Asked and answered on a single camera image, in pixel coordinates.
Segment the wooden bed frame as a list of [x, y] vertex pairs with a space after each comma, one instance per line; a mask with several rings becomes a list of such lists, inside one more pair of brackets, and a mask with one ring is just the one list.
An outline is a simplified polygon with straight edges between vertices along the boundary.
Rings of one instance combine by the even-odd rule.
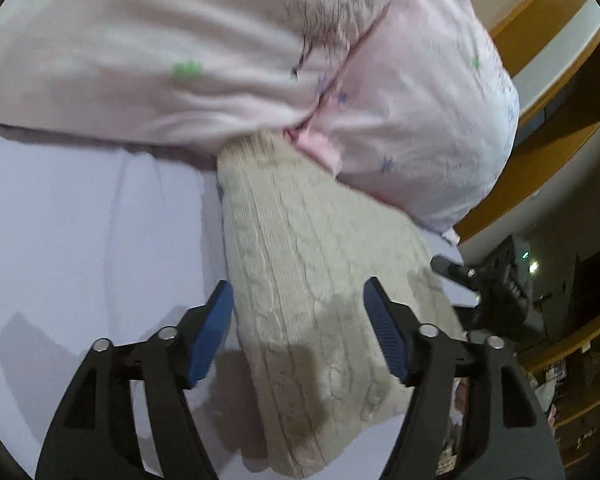
[[520, 119], [491, 194], [457, 227], [465, 247], [502, 238], [524, 206], [600, 128], [596, 0], [472, 0], [513, 76]]

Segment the lavender bed sheet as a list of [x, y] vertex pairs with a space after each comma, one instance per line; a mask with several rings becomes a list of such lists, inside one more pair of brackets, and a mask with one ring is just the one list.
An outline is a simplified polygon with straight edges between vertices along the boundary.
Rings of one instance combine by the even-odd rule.
[[21, 469], [95, 340], [144, 340], [225, 275], [210, 160], [0, 126], [0, 439]]

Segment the pink floral pillow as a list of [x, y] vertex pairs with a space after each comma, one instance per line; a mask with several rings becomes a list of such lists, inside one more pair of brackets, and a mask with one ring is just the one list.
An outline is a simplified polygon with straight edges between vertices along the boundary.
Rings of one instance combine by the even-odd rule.
[[210, 155], [271, 131], [440, 234], [491, 192], [518, 120], [470, 0], [0, 6], [0, 124]]

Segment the beige cable-knit sweater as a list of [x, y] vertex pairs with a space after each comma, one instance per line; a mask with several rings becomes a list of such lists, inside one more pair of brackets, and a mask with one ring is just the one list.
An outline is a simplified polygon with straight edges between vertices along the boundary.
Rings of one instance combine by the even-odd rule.
[[340, 184], [275, 134], [232, 141], [216, 163], [238, 337], [268, 461], [306, 478], [411, 401], [366, 314], [369, 278], [422, 322], [463, 331], [406, 214]]

